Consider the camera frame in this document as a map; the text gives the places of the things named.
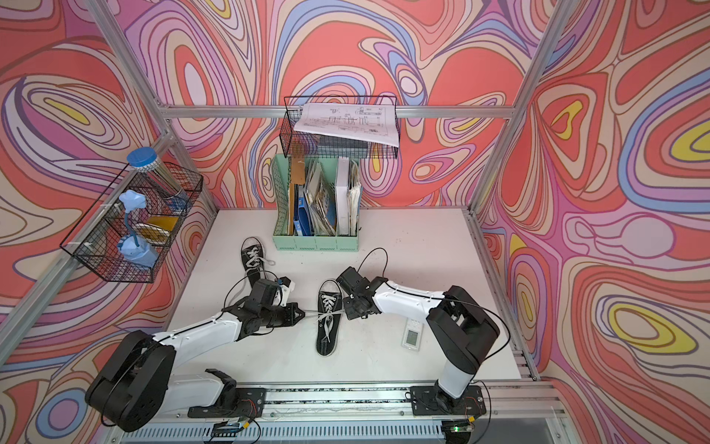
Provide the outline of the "black sneaker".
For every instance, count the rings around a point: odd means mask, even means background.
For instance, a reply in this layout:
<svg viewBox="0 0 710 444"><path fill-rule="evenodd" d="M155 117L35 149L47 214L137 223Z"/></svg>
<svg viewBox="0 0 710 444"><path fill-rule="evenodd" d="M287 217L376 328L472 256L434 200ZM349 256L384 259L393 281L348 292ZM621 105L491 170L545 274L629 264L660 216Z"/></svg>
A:
<svg viewBox="0 0 710 444"><path fill-rule="evenodd" d="M240 247L240 259L247 279L253 286L266 276L266 265L273 262L266 259L264 244L256 237L247 237Z"/></svg>
<svg viewBox="0 0 710 444"><path fill-rule="evenodd" d="M336 349L343 315L343 292L334 279L324 281L318 290L317 309L316 351L321 356L329 356Z"/></svg>

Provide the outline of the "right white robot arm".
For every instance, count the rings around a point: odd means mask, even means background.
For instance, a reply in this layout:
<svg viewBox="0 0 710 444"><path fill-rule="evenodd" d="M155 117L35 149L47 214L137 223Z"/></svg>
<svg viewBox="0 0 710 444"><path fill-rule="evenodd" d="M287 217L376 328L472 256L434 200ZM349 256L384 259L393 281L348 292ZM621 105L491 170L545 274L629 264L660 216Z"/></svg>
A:
<svg viewBox="0 0 710 444"><path fill-rule="evenodd" d="M343 308L349 320L373 315L397 315L431 329L447 362L436 381L442 401L462 397L500 336L493 313L459 286L429 292L401 286L386 277L366 279L355 268L337 278L344 290Z"/></svg>

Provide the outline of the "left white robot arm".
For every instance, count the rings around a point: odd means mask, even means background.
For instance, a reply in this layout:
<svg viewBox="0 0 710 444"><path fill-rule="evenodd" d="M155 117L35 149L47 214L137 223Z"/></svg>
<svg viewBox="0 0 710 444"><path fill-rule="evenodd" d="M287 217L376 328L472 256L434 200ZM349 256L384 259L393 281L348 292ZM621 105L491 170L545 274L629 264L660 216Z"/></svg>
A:
<svg viewBox="0 0 710 444"><path fill-rule="evenodd" d="M182 410L203 418L259 416L259 390L242 390L227 373L212 367L194 375L174 371L208 351L254 337L264 327L297 325L305 312L288 300L294 288L288 277L258 279L248 296L201 322L153 335L129 333L90 384L85 403L125 432L159 414Z"/></svg>

